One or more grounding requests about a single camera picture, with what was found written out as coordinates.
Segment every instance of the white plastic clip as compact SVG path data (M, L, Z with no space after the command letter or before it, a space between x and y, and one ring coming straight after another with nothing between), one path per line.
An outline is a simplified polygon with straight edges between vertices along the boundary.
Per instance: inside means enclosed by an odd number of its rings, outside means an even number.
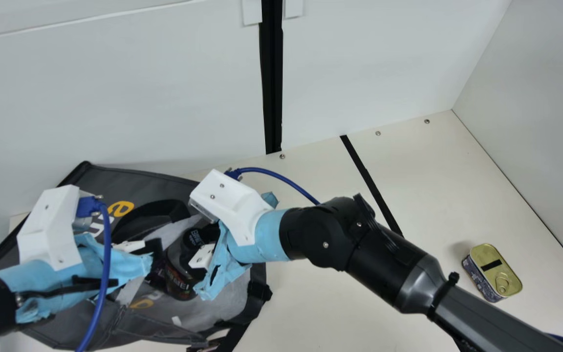
M195 256L188 262L193 269L205 269L208 270L210 263L212 262L212 255L214 254L214 247L216 243L202 245Z
M122 250L125 253L132 253L135 250L145 248L145 241L123 241L119 244L112 243L112 248Z

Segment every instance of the orange logo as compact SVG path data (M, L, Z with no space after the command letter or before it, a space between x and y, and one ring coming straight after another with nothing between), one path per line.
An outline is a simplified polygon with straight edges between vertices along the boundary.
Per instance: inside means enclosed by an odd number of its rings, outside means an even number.
M131 212L132 209L134 209L134 203L128 202L127 200L120 200L113 205L110 205L108 207L108 212L115 218L120 218L128 212Z

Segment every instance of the tin can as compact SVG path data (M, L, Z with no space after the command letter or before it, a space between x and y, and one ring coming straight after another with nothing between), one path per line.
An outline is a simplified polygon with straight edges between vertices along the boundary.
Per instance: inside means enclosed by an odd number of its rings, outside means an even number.
M462 266L483 297L496 303L522 290L522 283L493 245L484 243L471 249Z

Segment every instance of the gold can lid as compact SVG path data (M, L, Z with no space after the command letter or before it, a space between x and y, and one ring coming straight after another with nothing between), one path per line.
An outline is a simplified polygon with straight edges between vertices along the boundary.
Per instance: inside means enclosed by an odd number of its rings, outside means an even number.
M509 297L522 290L520 279L493 245L473 247L471 259L499 295Z

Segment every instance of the black strap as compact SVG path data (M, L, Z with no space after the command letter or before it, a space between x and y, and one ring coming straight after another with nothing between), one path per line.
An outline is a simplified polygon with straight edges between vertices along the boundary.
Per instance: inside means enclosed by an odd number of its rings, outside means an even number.
M139 241L172 222L190 217L188 207L177 199L149 202L128 212L112 229L112 242Z
M345 145L346 151L349 153L351 160L353 160L353 163L355 163L355 167L357 167L358 171L360 172L360 175L364 179L364 183L366 183L366 186L368 187L370 193L373 195L375 202L377 202L377 205L379 206L379 210L382 211L382 214L386 219L386 223L388 223L388 227L396 234L400 234L401 236L403 236L403 232L401 232L401 228L398 226L398 223L395 220L395 217L393 216L392 212L388 208L388 205L386 205L386 202L382 197L382 194L379 192L379 189L377 188L375 181L373 181L373 178L370 176L368 169L364 166L362 159L360 159L360 156L355 151L355 148L353 147L353 144L351 144L349 137L346 136L346 134L344 134L340 136L340 140L342 140L342 144Z
M271 287L257 281L249 281L249 286L247 286L246 292L249 296L257 298L263 303L270 301L273 297Z
M460 274L454 271L451 274L449 274L449 280L438 289L438 292L436 292L436 295L433 297L432 304L431 306L429 306L429 310L427 311L427 318L429 318L429 320L431 321L435 320L436 308L438 308L440 301L442 301L444 296L447 296L447 292L449 292L449 290L453 286L455 286L455 284L459 279L460 279Z

